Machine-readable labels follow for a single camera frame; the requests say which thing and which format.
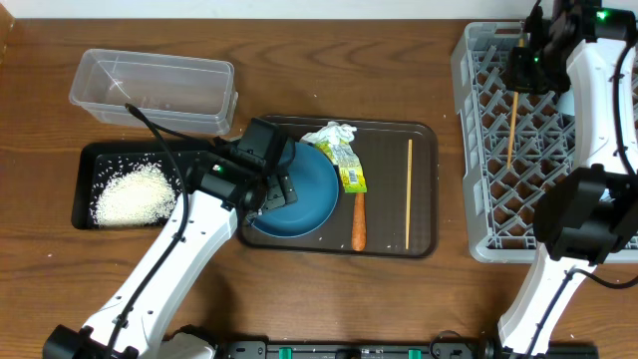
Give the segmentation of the wooden chopstick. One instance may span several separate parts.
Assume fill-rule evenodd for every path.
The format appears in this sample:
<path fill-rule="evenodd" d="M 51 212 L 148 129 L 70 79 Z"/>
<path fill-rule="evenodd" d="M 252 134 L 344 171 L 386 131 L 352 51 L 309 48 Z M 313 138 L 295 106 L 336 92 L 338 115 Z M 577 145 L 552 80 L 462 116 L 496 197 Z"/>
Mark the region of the wooden chopstick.
<path fill-rule="evenodd" d="M 518 39 L 517 45 L 518 47 L 524 47 L 524 36 Z M 510 114 L 510 121 L 509 121 L 508 145 L 507 145 L 506 167 L 508 170 L 511 169 L 511 163 L 512 163 L 515 125 L 516 125 L 517 109 L 518 109 L 518 96 L 519 96 L 519 93 L 517 91 L 513 91 L 512 107 L 511 107 L 511 114 Z"/>
<path fill-rule="evenodd" d="M 408 140 L 407 150 L 407 184 L 406 184 L 406 221 L 405 221 L 405 248 L 410 248 L 411 230 L 411 205 L 412 205 L 412 172 L 413 172 L 413 140 Z"/>

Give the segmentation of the light blue bowl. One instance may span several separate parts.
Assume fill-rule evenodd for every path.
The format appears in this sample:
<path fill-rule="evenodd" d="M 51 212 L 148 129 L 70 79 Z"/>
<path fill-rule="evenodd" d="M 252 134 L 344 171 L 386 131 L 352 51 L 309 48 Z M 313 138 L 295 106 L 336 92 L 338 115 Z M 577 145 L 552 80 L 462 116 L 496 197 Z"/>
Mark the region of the light blue bowl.
<path fill-rule="evenodd" d="M 560 94 L 555 107 L 559 113 L 569 117 L 574 117 L 575 116 L 575 101 L 574 101 L 573 90 L 569 89 L 567 92 Z"/>

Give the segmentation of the dark blue plate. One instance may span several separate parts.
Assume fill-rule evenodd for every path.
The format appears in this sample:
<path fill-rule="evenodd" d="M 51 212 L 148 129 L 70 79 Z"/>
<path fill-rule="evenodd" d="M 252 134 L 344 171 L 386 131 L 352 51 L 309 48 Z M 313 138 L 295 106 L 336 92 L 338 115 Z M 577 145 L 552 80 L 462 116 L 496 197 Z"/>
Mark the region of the dark blue plate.
<path fill-rule="evenodd" d="M 332 214 L 339 195 L 332 163 L 309 145 L 295 144 L 295 157 L 287 170 L 297 201 L 254 220 L 259 231 L 274 237 L 299 237 L 317 229 Z"/>

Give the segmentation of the orange carrot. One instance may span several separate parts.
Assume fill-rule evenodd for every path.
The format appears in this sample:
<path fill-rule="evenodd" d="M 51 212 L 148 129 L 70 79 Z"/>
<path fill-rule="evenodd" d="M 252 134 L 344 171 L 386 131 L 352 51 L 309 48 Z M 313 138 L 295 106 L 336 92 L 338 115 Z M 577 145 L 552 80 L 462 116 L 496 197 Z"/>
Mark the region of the orange carrot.
<path fill-rule="evenodd" d="M 363 251 L 367 242 L 367 226 L 365 212 L 365 194 L 355 195 L 351 244 L 355 251 Z"/>

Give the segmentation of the pile of white rice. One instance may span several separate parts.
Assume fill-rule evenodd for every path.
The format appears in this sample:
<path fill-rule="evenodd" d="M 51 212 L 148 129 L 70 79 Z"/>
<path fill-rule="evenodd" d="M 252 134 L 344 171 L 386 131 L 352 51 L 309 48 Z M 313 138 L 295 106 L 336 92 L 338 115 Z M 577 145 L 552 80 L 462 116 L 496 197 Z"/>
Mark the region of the pile of white rice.
<path fill-rule="evenodd" d="M 175 205 L 162 172 L 145 165 L 109 181 L 98 199 L 97 222 L 105 227 L 154 225 L 168 219 Z"/>

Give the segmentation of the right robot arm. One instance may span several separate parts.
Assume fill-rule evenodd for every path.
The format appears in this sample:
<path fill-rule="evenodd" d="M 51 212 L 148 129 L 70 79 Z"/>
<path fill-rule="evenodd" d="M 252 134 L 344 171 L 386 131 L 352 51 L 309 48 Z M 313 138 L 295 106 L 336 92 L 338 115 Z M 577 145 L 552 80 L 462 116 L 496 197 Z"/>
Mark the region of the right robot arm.
<path fill-rule="evenodd" d="M 637 19 L 599 1 L 556 1 L 545 18 L 536 3 L 527 39 L 510 51 L 508 89 L 571 94 L 571 172 L 534 211 L 534 260 L 513 303 L 484 341 L 482 358 L 542 358 L 553 328 L 585 279 L 637 233 L 637 135 L 632 77 Z"/>

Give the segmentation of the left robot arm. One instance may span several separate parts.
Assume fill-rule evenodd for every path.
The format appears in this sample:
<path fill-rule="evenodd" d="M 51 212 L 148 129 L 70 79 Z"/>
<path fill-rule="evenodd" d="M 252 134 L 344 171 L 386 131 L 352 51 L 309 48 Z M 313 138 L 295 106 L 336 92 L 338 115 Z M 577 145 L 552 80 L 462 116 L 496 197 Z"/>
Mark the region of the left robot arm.
<path fill-rule="evenodd" d="M 254 118 L 235 142 L 178 175 L 181 190 L 158 238 L 113 297 L 83 327 L 57 326 L 45 358 L 155 358 L 176 310 L 246 214 L 261 212 L 269 181 L 285 175 L 295 145 L 279 126 Z"/>

